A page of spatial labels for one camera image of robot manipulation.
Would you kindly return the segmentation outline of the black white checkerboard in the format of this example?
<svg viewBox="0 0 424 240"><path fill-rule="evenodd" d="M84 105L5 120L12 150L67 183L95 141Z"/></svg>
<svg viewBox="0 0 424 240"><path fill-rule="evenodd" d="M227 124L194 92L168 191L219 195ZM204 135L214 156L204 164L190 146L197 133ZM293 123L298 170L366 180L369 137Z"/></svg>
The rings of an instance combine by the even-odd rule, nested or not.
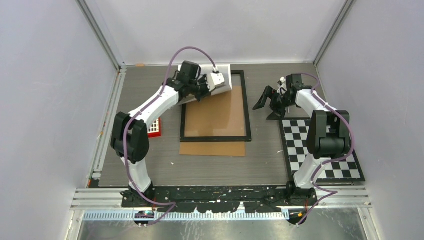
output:
<svg viewBox="0 0 424 240"><path fill-rule="evenodd" d="M365 177L342 120L285 118L279 122L287 174L317 184L363 182Z"/></svg>

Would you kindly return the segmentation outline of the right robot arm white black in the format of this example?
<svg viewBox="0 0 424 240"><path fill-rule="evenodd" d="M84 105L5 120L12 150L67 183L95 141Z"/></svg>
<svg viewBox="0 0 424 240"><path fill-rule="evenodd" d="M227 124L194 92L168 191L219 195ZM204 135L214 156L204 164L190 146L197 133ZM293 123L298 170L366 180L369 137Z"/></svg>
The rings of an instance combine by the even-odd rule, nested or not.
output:
<svg viewBox="0 0 424 240"><path fill-rule="evenodd" d="M253 109L264 108L270 100L272 110L268 120L282 121L287 109L296 106L310 118L306 137L307 154L300 169L287 182L285 198L291 205L312 199L317 179L327 164L345 160L353 154L355 137L350 126L350 113L331 106L316 91L317 86L306 85L302 74L280 78L278 87L266 86Z"/></svg>

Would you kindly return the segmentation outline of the brown fibreboard backing board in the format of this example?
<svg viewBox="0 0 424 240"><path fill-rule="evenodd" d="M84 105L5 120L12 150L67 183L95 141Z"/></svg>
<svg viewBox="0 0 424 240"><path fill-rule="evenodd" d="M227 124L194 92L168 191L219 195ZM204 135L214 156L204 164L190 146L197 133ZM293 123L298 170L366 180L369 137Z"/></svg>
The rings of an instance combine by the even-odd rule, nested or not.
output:
<svg viewBox="0 0 424 240"><path fill-rule="evenodd" d="M200 102L185 106L184 136L194 137L244 137L246 133L243 89L209 96ZM180 155L212 157L245 157L244 141L181 142Z"/></svg>

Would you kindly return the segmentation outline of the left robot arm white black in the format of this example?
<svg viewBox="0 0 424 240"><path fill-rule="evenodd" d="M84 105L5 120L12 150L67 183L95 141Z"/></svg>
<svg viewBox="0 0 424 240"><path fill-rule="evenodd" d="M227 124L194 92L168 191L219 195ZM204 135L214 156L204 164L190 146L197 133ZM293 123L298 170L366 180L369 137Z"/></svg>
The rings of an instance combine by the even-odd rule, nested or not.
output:
<svg viewBox="0 0 424 240"><path fill-rule="evenodd" d="M110 146L122 160L134 200L141 207L153 202L152 180L147 170L150 149L148 129L162 114L189 95L210 95L207 75L194 62L184 61L180 70L167 76L159 90L129 113L118 112L114 118Z"/></svg>

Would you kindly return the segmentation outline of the black picture frame with photo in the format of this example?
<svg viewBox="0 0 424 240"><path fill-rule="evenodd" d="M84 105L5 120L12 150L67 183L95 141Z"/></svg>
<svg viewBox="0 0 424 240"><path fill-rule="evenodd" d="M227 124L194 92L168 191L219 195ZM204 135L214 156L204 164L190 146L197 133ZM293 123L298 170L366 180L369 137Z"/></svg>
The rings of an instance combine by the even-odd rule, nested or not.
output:
<svg viewBox="0 0 424 240"><path fill-rule="evenodd" d="M180 142L250 142L252 131L245 73L231 70L232 91L182 105Z"/></svg>

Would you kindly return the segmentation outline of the landscape photo print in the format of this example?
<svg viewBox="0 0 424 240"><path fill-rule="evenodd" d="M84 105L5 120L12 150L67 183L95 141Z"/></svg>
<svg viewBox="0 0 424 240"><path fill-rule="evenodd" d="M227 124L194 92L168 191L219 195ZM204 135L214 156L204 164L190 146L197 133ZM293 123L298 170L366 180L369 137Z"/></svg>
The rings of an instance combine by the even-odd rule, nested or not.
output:
<svg viewBox="0 0 424 240"><path fill-rule="evenodd" d="M207 74L211 73L213 71L213 65L212 64L200 64L198 73L196 74L196 80L199 78L206 78ZM222 87L219 87L215 89L213 92L211 92L211 96L219 95L222 93L230 92L233 89L232 86L232 80L230 77L231 68L229 64L218 64L215 68L217 68L224 76L225 84ZM183 105L190 102L197 102L193 96L187 96L184 99L180 100L177 105Z"/></svg>

